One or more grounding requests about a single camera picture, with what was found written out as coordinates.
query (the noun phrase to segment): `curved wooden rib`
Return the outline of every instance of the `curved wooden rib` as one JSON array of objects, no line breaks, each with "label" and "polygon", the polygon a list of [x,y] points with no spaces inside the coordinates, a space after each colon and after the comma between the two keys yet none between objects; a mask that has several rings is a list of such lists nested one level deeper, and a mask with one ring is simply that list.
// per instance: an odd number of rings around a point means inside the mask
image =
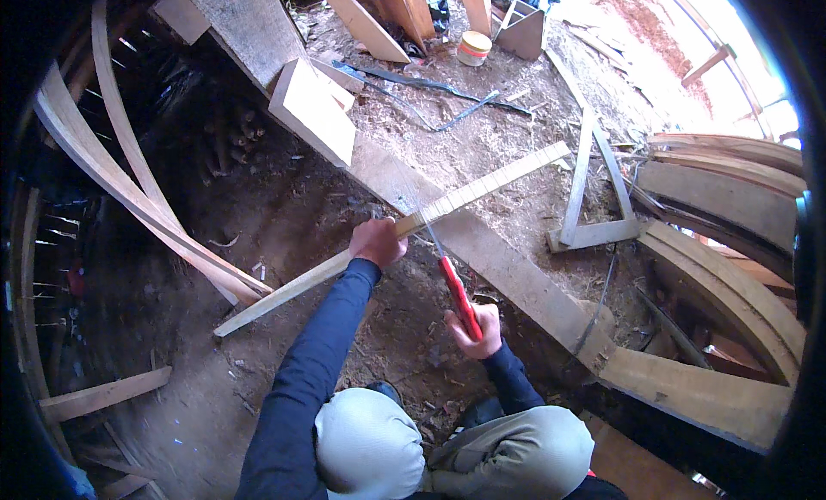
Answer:
[{"label": "curved wooden rib", "polygon": [[724,314],[772,379],[797,381],[806,332],[777,296],[727,258],[662,222],[652,223],[639,241],[676,266],[683,281]]},{"label": "curved wooden rib", "polygon": [[625,348],[617,348],[600,379],[760,453],[771,448],[794,391]]}]

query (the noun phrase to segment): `wooden stick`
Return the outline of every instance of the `wooden stick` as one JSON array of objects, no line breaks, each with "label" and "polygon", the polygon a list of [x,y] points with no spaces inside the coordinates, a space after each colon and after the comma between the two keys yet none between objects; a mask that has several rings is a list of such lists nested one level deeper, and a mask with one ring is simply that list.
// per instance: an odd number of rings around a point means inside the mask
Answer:
[{"label": "wooden stick", "polygon": [[171,372],[172,368],[167,365],[116,382],[42,399],[38,403],[48,422],[64,422],[157,389],[170,381]]},{"label": "wooden stick", "polygon": [[49,70],[37,92],[35,110],[49,133],[81,169],[126,206],[138,220],[150,228],[150,231],[208,278],[221,279],[222,285],[226,285],[226,288],[239,299],[248,303],[259,298],[250,287],[272,291],[272,288],[241,272],[185,233],[181,233],[177,226],[160,212],[103,148],[68,96],[68,90],[60,78],[56,65]]},{"label": "wooden stick", "polygon": [[579,151],[576,153],[576,167],[571,180],[571,194],[568,196],[568,206],[563,219],[563,230],[559,236],[566,246],[573,245],[576,224],[579,222],[579,211],[583,206],[583,194],[585,193],[585,182],[588,178],[588,161],[591,159],[591,146],[593,125],[596,122],[594,110],[585,108],[583,111],[583,124],[579,133]]},{"label": "wooden stick", "polygon": [[[557,142],[544,149],[526,155],[524,158],[508,164],[492,174],[486,175],[473,181],[469,185],[462,186],[450,192],[439,200],[423,207],[421,211],[405,216],[396,223],[396,233],[400,239],[407,237],[419,229],[424,228],[427,222],[435,222],[460,207],[484,197],[546,164],[561,159],[569,153],[570,151],[564,142]],[[349,250],[340,252],[321,265],[308,270],[303,275],[285,284],[284,287],[279,288],[266,298],[256,302],[253,306],[216,328],[213,333],[219,337],[229,335],[238,328],[284,304],[284,302],[344,272],[351,259],[352,256],[349,254]]]}]

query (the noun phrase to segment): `wooden plank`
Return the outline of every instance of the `wooden plank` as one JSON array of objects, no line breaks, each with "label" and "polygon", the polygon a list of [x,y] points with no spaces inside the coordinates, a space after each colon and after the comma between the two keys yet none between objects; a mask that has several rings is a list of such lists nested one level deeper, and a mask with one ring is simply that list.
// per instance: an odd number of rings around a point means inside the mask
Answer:
[{"label": "wooden plank", "polygon": [[346,74],[345,72],[335,68],[324,61],[319,61],[318,59],[311,59],[312,65],[315,66],[317,71],[322,72],[323,74],[330,77],[334,82],[336,82],[339,86],[344,88],[347,91],[351,91],[353,93],[358,93],[359,91],[364,90],[364,82],[361,80],[356,79],[354,76],[350,74]]},{"label": "wooden plank", "polygon": [[795,201],[740,179],[677,164],[649,161],[638,171],[640,188],[741,226],[785,253],[793,253]]},{"label": "wooden plank", "polygon": [[780,143],[722,134],[657,133],[648,138],[651,145],[668,145],[674,152],[716,155],[727,154],[765,164],[797,177],[803,175],[803,155]]},{"label": "wooden plank", "polygon": [[692,68],[685,77],[682,78],[682,87],[686,88],[689,84],[699,79],[705,72],[711,70],[717,63],[723,62],[726,57],[733,56],[734,51],[729,45],[722,45],[711,54],[711,57],[699,66]]},{"label": "wooden plank", "polygon": [[268,96],[287,62],[307,60],[281,0],[191,1],[212,25],[212,36]]},{"label": "wooden plank", "polygon": [[158,0],[152,10],[188,45],[209,30],[210,23],[192,0]]},{"label": "wooden plank", "polygon": [[717,174],[736,177],[769,188],[772,191],[798,198],[806,189],[806,182],[796,175],[778,170],[765,164],[741,160],[727,155],[703,155],[653,151],[652,156],[666,163],[680,164]]},{"label": "wooden plank", "polygon": [[38,403],[50,423],[64,422],[157,389],[170,381],[171,372],[172,368],[167,365],[116,382],[42,399]]},{"label": "wooden plank", "polygon": [[49,70],[37,92],[35,110],[49,133],[81,169],[207,278],[220,279],[224,287],[244,302],[252,303],[259,297],[250,287],[272,290],[181,233],[161,213],[103,148],[69,97],[56,65]]},{"label": "wooden plank", "polygon": [[350,30],[353,38],[360,40],[367,47],[370,55],[376,59],[395,62],[410,62],[404,50],[381,25],[364,10],[356,0],[327,0],[341,21]]},{"label": "wooden plank", "polygon": [[732,261],[662,222],[651,223],[639,241],[725,316],[775,380],[797,381],[806,332],[774,294]]},{"label": "wooden plank", "polygon": [[350,164],[356,127],[303,59],[284,65],[268,111],[330,163]]},{"label": "wooden plank", "polygon": [[586,224],[577,226],[573,235],[573,244],[566,246],[559,243],[561,229],[554,229],[546,233],[548,246],[551,252],[563,252],[583,247],[601,246],[616,241],[629,240],[639,237],[639,222],[632,220],[615,220],[600,224]]},{"label": "wooden plank", "polygon": [[[452,213],[460,207],[484,197],[485,195],[512,183],[516,179],[523,177],[524,175],[527,175],[546,164],[550,164],[552,161],[562,158],[568,153],[569,150],[565,146],[565,143],[558,142],[532,154],[526,155],[524,158],[508,164],[492,174],[476,179],[469,185],[462,186],[461,188],[450,192],[427,206],[422,207],[420,211],[413,212],[410,215],[405,216],[397,222],[396,233],[400,239],[405,238],[419,229],[423,229],[428,222],[436,222],[439,218]],[[287,302],[290,299],[295,298],[297,295],[304,293],[306,290],[315,287],[317,284],[320,284],[325,280],[344,272],[351,259],[352,256],[349,254],[348,250],[340,252],[338,255],[333,256],[332,258],[327,259],[324,263],[308,270],[303,275],[300,275],[285,284],[283,287],[271,293],[266,298],[256,302],[253,306],[224,322],[221,326],[216,328],[213,333],[219,337],[229,335],[238,328],[284,304],[284,302]]]},{"label": "wooden plank", "polygon": [[462,0],[471,30],[490,37],[490,0]]},{"label": "wooden plank", "polygon": [[708,488],[697,484],[665,461],[637,445],[591,412],[583,411],[585,422],[594,440],[591,469],[628,498],[634,500],[716,500]]},{"label": "wooden plank", "polygon": [[148,485],[151,481],[146,477],[138,475],[126,475],[124,478],[107,485],[101,490],[101,498],[107,500],[120,500],[133,494],[138,489]]},{"label": "wooden plank", "polygon": [[766,453],[793,389],[617,348],[600,379],[653,407]]},{"label": "wooden plank", "polygon": [[591,108],[583,111],[583,124],[579,132],[579,150],[576,152],[576,167],[571,179],[571,194],[568,196],[567,209],[563,219],[562,232],[559,241],[566,246],[572,246],[576,225],[579,222],[579,212],[583,206],[585,182],[588,178],[588,162],[591,160],[592,126],[596,122],[596,115]]}]

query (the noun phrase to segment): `red object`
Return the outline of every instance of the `red object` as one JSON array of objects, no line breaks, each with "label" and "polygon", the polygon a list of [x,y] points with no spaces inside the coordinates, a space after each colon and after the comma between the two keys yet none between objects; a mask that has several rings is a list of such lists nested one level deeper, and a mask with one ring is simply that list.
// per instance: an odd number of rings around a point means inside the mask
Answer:
[{"label": "red object", "polygon": [[453,263],[451,263],[447,256],[442,256],[439,258],[439,269],[442,271],[444,281],[448,284],[450,295],[453,296],[453,304],[455,304],[456,309],[459,310],[458,314],[460,321],[462,321],[462,326],[464,326],[465,331],[468,332],[471,340],[479,342],[481,340],[481,328],[476,321],[476,314],[473,313],[473,309],[470,306],[470,301],[468,300],[468,295],[465,293],[462,280],[459,279],[459,275],[456,274],[456,268],[453,267]]}]

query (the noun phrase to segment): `wooden block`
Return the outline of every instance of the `wooden block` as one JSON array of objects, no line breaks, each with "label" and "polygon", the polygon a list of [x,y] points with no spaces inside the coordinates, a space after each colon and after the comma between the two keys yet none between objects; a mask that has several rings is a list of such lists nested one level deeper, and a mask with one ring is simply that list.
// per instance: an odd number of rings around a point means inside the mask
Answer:
[{"label": "wooden block", "polygon": [[350,164],[356,127],[303,59],[284,65],[268,110],[330,163]]},{"label": "wooden block", "polygon": [[639,223],[636,219],[603,222],[601,224],[587,224],[576,226],[573,235],[573,244],[566,246],[559,243],[561,229],[548,231],[548,245],[551,252],[563,252],[583,247],[601,246],[611,242],[629,240],[639,237]]},{"label": "wooden block", "polygon": [[320,71],[330,77],[345,90],[353,93],[358,93],[359,91],[364,90],[364,82],[356,79],[353,75],[346,74],[325,61],[321,61],[319,59],[312,59],[311,61],[317,71]]},{"label": "wooden block", "polygon": [[207,18],[191,0],[158,0],[152,10],[188,45],[210,28]]},{"label": "wooden block", "polygon": [[336,10],[353,38],[360,40],[367,47],[370,55],[376,59],[395,62],[410,62],[410,58],[399,44],[393,40],[369,12],[364,10],[356,0],[327,0]]},{"label": "wooden block", "polygon": [[462,0],[470,29],[490,37],[490,0]]},{"label": "wooden block", "polygon": [[42,399],[38,403],[43,416],[49,423],[64,422],[67,419],[85,416],[90,412],[157,389],[170,381],[171,372],[172,368],[167,365],[159,370],[130,376],[116,382]]},{"label": "wooden block", "polygon": [[795,201],[727,175],[649,161],[638,172],[640,188],[741,226],[791,255]]}]

